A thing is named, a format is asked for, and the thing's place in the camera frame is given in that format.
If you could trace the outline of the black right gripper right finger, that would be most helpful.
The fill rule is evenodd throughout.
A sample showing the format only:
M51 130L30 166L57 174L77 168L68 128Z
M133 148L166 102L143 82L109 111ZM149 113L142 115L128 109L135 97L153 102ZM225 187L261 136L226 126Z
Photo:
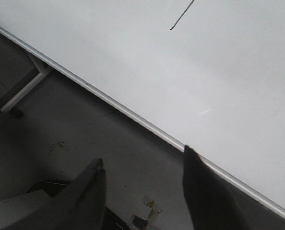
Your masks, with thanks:
M195 230L249 230L231 194L198 153L184 146L183 194Z

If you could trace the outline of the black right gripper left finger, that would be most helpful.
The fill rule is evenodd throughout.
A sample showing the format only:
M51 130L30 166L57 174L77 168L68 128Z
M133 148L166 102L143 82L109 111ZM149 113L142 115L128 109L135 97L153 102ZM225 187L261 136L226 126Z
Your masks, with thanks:
M11 230L99 230L106 203L106 171L102 159L92 160L77 178Z

